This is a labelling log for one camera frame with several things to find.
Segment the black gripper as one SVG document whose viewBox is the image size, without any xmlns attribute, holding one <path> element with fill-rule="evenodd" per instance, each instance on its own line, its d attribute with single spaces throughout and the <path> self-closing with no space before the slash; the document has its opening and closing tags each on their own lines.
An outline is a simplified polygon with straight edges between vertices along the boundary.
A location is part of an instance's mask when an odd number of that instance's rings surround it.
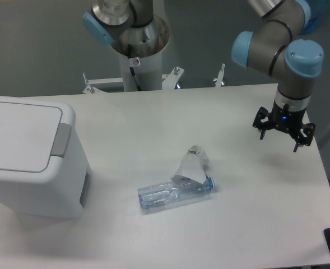
<svg viewBox="0 0 330 269">
<path fill-rule="evenodd" d="M 295 146 L 293 152 L 297 152 L 299 147 L 310 146 L 315 133 L 314 123 L 303 123 L 305 110 L 289 111 L 284 105 L 280 107 L 273 102 L 272 111 L 260 107 L 253 121 L 253 127 L 260 133 L 260 140 L 269 130 L 277 130 L 294 137 Z"/>
</svg>

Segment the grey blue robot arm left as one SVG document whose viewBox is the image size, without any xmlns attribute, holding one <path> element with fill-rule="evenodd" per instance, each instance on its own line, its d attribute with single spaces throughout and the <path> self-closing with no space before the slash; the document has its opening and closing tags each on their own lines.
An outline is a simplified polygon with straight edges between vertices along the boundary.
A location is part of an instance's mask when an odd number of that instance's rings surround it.
<svg viewBox="0 0 330 269">
<path fill-rule="evenodd" d="M 232 60 L 278 82 L 272 109 L 260 108 L 253 126 L 262 135 L 275 129 L 290 135 L 296 147 L 309 146 L 315 124 L 304 123 L 303 116 L 324 59 L 318 43 L 298 39 L 310 20 L 310 6 L 306 1 L 250 5 L 265 24 L 257 33 L 237 36 Z M 154 14 L 152 1 L 94 1 L 82 20 L 98 43 L 110 45 L 119 55 L 125 91 L 164 89 L 161 53 L 169 32 L 166 22 Z"/>
</svg>

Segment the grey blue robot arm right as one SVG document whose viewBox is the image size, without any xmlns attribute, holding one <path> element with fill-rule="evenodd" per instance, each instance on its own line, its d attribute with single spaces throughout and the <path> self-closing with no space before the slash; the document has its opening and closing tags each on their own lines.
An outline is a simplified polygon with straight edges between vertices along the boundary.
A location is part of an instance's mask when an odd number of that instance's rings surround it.
<svg viewBox="0 0 330 269">
<path fill-rule="evenodd" d="M 262 137 L 275 129 L 290 135 L 297 146 L 309 146 L 315 124 L 303 123 L 303 117 L 324 60 L 318 43 L 297 38 L 309 22 L 310 6 L 305 1 L 249 3 L 264 25 L 255 33 L 243 31 L 236 37 L 232 60 L 278 82 L 272 109 L 259 108 L 253 127 Z"/>
</svg>

